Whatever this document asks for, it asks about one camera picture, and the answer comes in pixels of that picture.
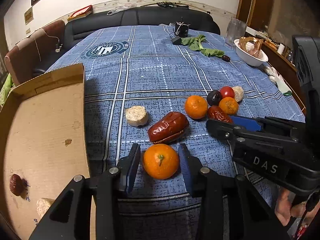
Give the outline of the bare right hand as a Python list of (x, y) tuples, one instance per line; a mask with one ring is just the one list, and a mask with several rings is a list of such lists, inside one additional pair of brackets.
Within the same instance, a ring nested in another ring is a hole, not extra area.
[(291, 194), (291, 191), (283, 187), (279, 188), (274, 213), (283, 226), (287, 226), (291, 217), (302, 218), (302, 215), (306, 210), (306, 202), (301, 202), (297, 205), (292, 204), (289, 200)]

